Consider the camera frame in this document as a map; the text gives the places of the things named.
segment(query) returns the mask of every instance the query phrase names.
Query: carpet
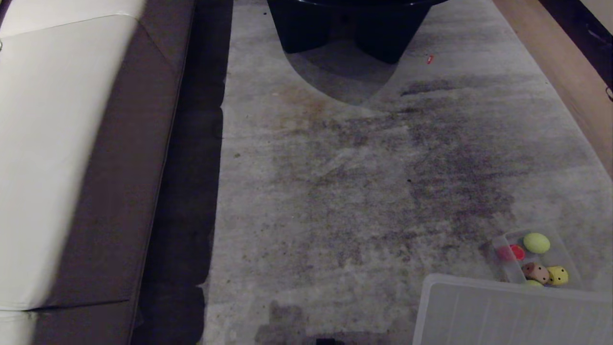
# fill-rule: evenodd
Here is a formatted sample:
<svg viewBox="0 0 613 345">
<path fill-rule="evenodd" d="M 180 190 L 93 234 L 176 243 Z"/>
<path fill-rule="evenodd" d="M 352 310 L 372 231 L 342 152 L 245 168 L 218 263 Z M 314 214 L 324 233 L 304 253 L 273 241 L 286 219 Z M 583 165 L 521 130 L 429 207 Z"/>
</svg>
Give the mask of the carpet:
<svg viewBox="0 0 613 345">
<path fill-rule="evenodd" d="M 424 277 L 502 279 L 513 230 L 613 289 L 611 180 L 488 0 L 433 7 L 393 66 L 342 34 L 285 55 L 236 0 L 223 111 L 207 344 L 406 344 Z"/>
</svg>

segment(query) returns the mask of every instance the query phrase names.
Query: toy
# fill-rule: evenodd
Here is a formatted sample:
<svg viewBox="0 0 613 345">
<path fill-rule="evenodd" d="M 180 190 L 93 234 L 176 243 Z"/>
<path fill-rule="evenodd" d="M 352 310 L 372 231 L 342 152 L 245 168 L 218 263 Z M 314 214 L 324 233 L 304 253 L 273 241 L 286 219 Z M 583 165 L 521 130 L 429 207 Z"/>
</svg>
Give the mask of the toy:
<svg viewBox="0 0 613 345">
<path fill-rule="evenodd" d="M 527 263 L 522 267 L 526 278 L 538 281 L 542 284 L 550 282 L 549 271 L 545 266 L 539 265 L 536 262 Z"/>
<path fill-rule="evenodd" d="M 564 285 L 568 283 L 568 272 L 562 266 L 547 267 L 549 283 L 551 285 Z"/>
<path fill-rule="evenodd" d="M 537 282 L 537 281 L 533 281 L 533 280 L 531 280 L 531 279 L 527 280 L 527 281 L 524 283 L 524 285 L 527 285 L 527 286 L 536 286 L 536 287 L 543 287 L 543 285 L 542 285 L 541 283 L 539 283 L 539 282 Z"/>
<path fill-rule="evenodd" d="M 551 243 L 543 234 L 529 233 L 524 236 L 524 247 L 535 254 L 544 254 L 551 247 Z"/>
<path fill-rule="evenodd" d="M 511 249 L 511 253 L 509 253 L 508 250 L 505 250 L 504 247 L 498 248 L 498 257 L 500 257 L 503 261 L 522 261 L 525 259 L 526 252 L 524 252 L 523 248 L 517 244 L 511 244 L 509 248 Z"/>
</svg>

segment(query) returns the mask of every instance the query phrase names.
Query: small red object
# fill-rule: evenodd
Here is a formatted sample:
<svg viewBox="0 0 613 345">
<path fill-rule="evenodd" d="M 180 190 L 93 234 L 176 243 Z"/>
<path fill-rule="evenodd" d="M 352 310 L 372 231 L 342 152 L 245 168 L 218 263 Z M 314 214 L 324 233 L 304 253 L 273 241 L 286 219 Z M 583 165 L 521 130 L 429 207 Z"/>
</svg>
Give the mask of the small red object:
<svg viewBox="0 0 613 345">
<path fill-rule="evenodd" d="M 512 254 L 509 253 L 509 250 L 507 248 L 498 248 L 498 257 L 500 257 L 503 261 L 522 261 L 526 258 L 526 253 L 524 252 L 523 248 L 521 248 L 517 244 L 511 244 L 509 248 Z"/>
</svg>

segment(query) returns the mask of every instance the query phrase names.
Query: yellow dice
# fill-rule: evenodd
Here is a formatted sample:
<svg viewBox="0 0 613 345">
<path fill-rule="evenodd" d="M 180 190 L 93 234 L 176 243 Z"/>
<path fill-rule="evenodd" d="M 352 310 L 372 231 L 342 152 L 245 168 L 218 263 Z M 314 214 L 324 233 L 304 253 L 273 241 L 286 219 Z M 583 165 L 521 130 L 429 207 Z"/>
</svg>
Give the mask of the yellow dice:
<svg viewBox="0 0 613 345">
<path fill-rule="evenodd" d="M 562 266 L 547 267 L 549 271 L 549 284 L 564 285 L 568 283 L 568 272 Z"/>
</svg>

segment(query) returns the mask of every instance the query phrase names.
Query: dice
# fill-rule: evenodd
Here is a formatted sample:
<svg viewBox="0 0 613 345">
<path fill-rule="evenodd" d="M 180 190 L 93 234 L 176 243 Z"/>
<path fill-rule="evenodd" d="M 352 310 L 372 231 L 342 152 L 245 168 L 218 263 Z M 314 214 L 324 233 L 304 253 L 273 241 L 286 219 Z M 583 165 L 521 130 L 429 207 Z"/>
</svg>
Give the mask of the dice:
<svg viewBox="0 0 613 345">
<path fill-rule="evenodd" d="M 528 279 L 532 279 L 541 284 L 551 284 L 551 279 L 549 276 L 549 271 L 545 266 L 539 265 L 535 262 L 527 263 L 522 267 L 522 271 L 524 272 L 524 276 Z"/>
<path fill-rule="evenodd" d="M 568 283 L 568 272 L 562 266 L 547 267 L 549 272 L 549 284 L 564 285 Z"/>
</svg>

